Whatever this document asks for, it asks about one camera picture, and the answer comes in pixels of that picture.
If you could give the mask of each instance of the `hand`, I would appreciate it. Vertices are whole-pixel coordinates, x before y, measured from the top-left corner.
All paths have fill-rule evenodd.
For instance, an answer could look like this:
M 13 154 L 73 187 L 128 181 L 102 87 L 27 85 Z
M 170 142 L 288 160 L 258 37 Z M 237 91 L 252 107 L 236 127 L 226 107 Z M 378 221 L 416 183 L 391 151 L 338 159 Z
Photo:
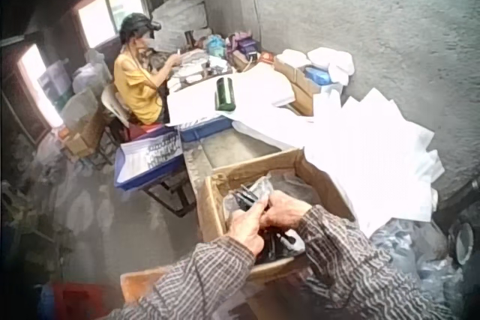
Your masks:
M 258 235 L 260 230 L 260 217 L 268 204 L 267 198 L 259 200 L 247 212 L 237 210 L 232 215 L 227 236 L 237 240 L 249 249 L 255 256 L 263 249 L 263 238 Z
M 168 57 L 168 59 L 166 60 L 166 63 L 170 67 L 179 65 L 182 63 L 182 56 L 180 54 L 172 54 L 171 56 Z
M 300 219 L 312 206 L 276 190 L 269 198 L 270 209 L 260 218 L 262 229 L 277 226 L 285 230 L 299 227 Z

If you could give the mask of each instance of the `person's right hand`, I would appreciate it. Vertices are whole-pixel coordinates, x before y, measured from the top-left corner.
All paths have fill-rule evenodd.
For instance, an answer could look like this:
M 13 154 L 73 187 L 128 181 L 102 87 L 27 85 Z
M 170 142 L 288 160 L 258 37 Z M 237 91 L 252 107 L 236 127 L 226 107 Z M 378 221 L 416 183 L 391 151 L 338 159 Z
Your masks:
M 175 65 L 179 65 L 182 63 L 182 56 L 180 54 L 172 54 L 168 57 L 166 62 L 171 67 L 174 67 Z
M 260 218 L 262 229 L 269 226 L 296 229 L 299 226 L 300 219 L 312 208 L 310 204 L 288 196 L 279 190 L 270 195 L 268 203 L 270 209 Z

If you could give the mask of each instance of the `yellow shirt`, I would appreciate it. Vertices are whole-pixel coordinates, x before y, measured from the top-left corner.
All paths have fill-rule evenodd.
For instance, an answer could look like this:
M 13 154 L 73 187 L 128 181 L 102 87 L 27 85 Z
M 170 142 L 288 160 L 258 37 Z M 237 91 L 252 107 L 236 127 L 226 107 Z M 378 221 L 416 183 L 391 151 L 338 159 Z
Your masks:
M 135 116 L 147 125 L 156 122 L 163 104 L 157 90 L 146 85 L 150 73 L 140 69 L 129 55 L 120 54 L 115 60 L 113 77 L 118 92 Z

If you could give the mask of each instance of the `blue tray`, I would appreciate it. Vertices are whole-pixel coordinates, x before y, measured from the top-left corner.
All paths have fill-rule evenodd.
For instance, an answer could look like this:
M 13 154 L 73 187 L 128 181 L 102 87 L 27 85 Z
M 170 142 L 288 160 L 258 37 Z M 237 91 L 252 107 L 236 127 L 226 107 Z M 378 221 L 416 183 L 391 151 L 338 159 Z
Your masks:
M 194 142 L 207 136 L 219 133 L 232 127 L 232 119 L 220 116 L 215 119 L 204 121 L 188 129 L 180 130 L 180 137 L 183 142 Z
M 162 127 L 151 133 L 142 135 L 138 137 L 136 140 L 155 138 L 159 135 L 164 135 L 170 132 L 176 132 L 175 128 Z M 117 182 L 117 178 L 120 175 L 120 171 L 122 170 L 123 165 L 125 164 L 125 154 L 122 148 L 118 148 L 117 152 L 115 153 L 113 184 L 115 187 L 125 191 L 138 190 L 143 187 L 147 187 L 151 183 L 156 182 L 159 178 L 162 178 L 163 176 L 174 172 L 183 163 L 184 163 L 183 155 L 180 155 L 178 157 L 174 157 L 173 159 L 166 161 L 163 164 L 160 164 L 159 166 L 154 167 L 153 169 L 148 170 L 147 172 L 144 172 L 143 174 L 140 174 L 132 179 L 128 179 L 123 183 L 119 183 Z

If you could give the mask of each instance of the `wire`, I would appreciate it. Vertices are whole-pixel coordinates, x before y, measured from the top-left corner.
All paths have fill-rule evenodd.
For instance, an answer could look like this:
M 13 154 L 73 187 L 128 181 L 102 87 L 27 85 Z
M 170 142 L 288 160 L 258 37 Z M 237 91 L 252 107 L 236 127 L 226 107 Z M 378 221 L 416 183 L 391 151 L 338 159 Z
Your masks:
M 253 59 L 254 59 L 254 58 L 250 58 L 250 60 L 248 61 L 247 66 L 243 68 L 242 73 L 244 73 L 245 71 L 247 71 L 248 68 L 252 65 Z
M 136 65 L 136 66 L 139 68 L 139 70 L 142 72 L 142 74 L 143 74 L 143 76 L 145 77 L 145 79 L 146 79 L 150 84 L 152 84 L 152 85 L 154 86 L 154 88 L 156 88 L 157 91 L 158 91 L 158 89 L 159 89 L 160 87 L 156 86 L 155 83 L 152 82 L 152 81 L 145 75 L 145 73 L 143 73 L 144 69 L 143 69 L 143 68 L 140 66 L 140 64 L 137 62 L 137 58 L 135 58 L 134 55 L 132 54 L 132 51 L 130 50 L 130 45 L 129 45 L 129 44 L 127 44 L 127 49 L 128 49 L 128 52 L 130 53 L 130 57 L 131 57 L 131 58 L 133 59 L 133 61 L 135 62 L 135 65 Z M 155 103 L 156 103 L 159 107 L 163 107 L 163 106 L 164 106 L 163 104 L 159 104 L 159 103 L 158 103 L 159 98 L 161 98 L 160 95 L 158 95 L 157 100 L 155 101 Z
M 258 13 L 257 0 L 253 0 L 253 8 L 255 9 L 256 23 L 258 24 L 258 38 L 260 43 L 260 48 L 262 47 L 262 25 L 260 24 L 260 15 Z

